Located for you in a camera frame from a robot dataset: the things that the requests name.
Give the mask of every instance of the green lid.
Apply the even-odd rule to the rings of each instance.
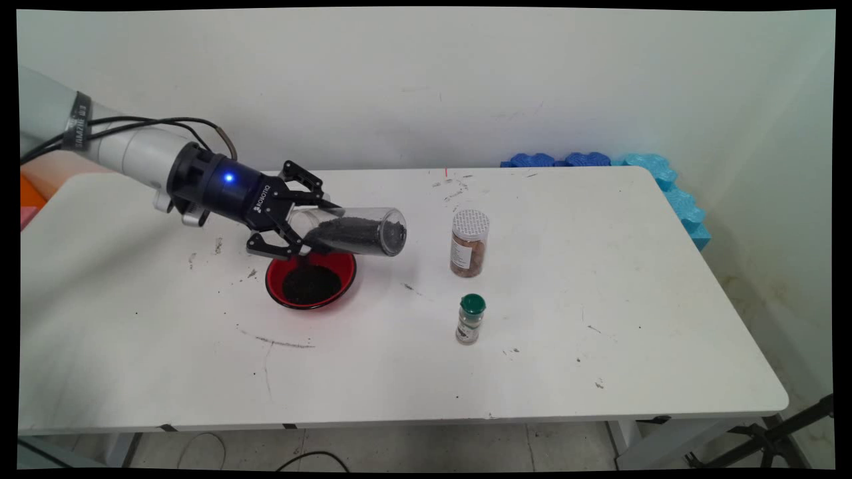
[[[478,294],[468,294],[462,298],[462,309],[468,315],[481,315],[485,311],[485,300]]]

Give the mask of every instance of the green-capped spice jar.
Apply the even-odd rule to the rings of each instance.
[[[485,314],[485,300],[478,294],[468,294],[462,298],[458,309],[458,327],[456,339],[461,344],[473,344],[479,339],[482,316]]]

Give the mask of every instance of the black soil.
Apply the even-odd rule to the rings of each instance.
[[[301,264],[284,277],[284,298],[293,304],[322,303],[334,296],[343,284],[328,268]]]
[[[387,223],[384,228],[380,225],[379,221],[365,218],[338,218],[309,231],[305,243],[361,255],[398,255],[406,244],[406,227],[398,222]]]

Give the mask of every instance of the clear plastic jar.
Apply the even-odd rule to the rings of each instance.
[[[485,299],[478,294],[464,295],[458,309],[456,339],[461,344],[473,344],[479,339],[482,317],[485,314]]]
[[[394,257],[406,245],[406,219],[396,208],[308,208],[290,226],[308,246],[357,255]]]
[[[452,218],[450,269],[462,278],[482,272],[488,239],[488,216],[478,210],[461,210]]]

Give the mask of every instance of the blue foam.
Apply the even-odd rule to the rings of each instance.
[[[556,161],[552,156],[544,153],[535,153],[530,156],[518,153],[509,161],[501,161],[500,168],[529,168],[531,166],[553,166]]]
[[[565,161],[557,166],[609,166],[609,157],[603,153],[592,152],[589,154],[571,153],[565,157]]]
[[[689,237],[693,239],[693,243],[695,243],[698,251],[703,250],[707,246],[707,243],[710,242],[710,238],[712,238],[710,232],[707,231],[707,228],[703,224],[698,225],[695,231],[689,234]]]
[[[659,189],[669,191],[675,186],[677,172],[669,168],[669,160],[659,156],[658,154],[635,154],[631,153],[622,157],[618,162],[618,166],[631,165],[641,166],[651,172],[653,179],[659,185]]]
[[[677,217],[680,218],[683,227],[689,233],[692,233],[704,221],[704,210],[695,206],[695,198],[693,195],[681,190],[677,186],[672,185],[669,191],[664,191],[665,198],[669,200],[669,205],[675,210]]]

